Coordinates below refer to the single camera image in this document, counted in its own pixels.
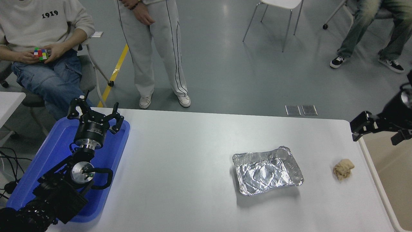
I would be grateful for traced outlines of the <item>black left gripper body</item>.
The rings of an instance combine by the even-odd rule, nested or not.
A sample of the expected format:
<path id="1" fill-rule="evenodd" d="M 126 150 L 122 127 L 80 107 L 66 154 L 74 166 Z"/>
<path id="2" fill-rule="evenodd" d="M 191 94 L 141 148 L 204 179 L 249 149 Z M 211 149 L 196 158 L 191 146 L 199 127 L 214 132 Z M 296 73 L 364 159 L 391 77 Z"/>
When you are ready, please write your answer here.
<path id="1" fill-rule="evenodd" d="M 104 146 L 109 122 L 104 114 L 84 114 L 79 118 L 79 127 L 74 137 L 74 143 L 78 146 L 84 141 L 93 140 L 96 148 Z"/>

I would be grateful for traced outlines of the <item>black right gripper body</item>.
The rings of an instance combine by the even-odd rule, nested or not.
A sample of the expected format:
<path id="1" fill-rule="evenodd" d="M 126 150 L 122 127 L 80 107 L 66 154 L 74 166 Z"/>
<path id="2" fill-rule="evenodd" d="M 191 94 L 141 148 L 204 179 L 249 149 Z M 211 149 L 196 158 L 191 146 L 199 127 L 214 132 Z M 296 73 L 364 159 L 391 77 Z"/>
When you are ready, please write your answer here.
<path id="1" fill-rule="evenodd" d="M 412 129 L 411 84 L 405 83 L 378 114 L 380 131 Z"/>

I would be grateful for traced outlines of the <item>person's left hand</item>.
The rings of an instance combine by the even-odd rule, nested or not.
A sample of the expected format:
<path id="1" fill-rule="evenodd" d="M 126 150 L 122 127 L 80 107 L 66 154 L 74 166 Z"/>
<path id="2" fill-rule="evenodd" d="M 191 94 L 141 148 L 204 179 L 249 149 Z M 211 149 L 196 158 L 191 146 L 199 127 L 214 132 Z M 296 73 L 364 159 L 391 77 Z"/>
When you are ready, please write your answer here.
<path id="1" fill-rule="evenodd" d="M 72 46 L 66 42 L 46 45 L 44 49 L 50 50 L 51 53 L 50 53 L 49 58 L 46 61 L 44 61 L 44 64 L 48 64 L 48 63 L 56 61 L 71 48 Z"/>
<path id="2" fill-rule="evenodd" d="M 127 9 L 133 10 L 140 3 L 139 0 L 119 0 Z"/>

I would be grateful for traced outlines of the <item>person's right hand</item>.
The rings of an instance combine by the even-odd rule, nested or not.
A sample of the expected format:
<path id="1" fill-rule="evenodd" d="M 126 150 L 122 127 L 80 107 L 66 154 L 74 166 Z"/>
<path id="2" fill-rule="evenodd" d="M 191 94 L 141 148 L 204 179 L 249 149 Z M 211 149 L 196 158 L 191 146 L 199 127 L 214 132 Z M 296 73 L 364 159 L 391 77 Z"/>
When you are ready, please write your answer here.
<path id="1" fill-rule="evenodd" d="M 14 62 L 21 62 L 24 64 L 35 64 L 40 62 L 39 58 L 32 52 L 13 52 L 12 56 Z"/>
<path id="2" fill-rule="evenodd" d="M 155 23 L 155 20 L 149 14 L 147 6 L 142 2 L 140 2 L 132 12 L 135 18 L 143 25 L 152 25 Z"/>

